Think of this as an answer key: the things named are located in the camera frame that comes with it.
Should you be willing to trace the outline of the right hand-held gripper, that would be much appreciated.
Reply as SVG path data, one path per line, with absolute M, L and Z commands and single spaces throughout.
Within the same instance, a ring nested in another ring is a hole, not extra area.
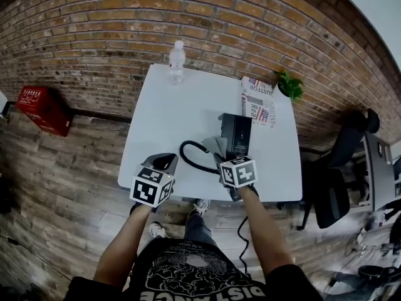
M 239 188 L 252 186 L 258 180 L 256 161 L 249 156 L 226 162 L 220 154 L 213 154 L 213 157 L 221 183 L 228 188 L 234 202 L 240 201 Z

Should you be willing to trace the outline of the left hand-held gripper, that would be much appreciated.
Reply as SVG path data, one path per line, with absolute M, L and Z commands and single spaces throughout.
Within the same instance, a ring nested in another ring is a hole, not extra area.
M 174 153 L 148 156 L 135 170 L 130 199 L 153 209 L 158 208 L 174 191 L 178 161 L 179 157 Z

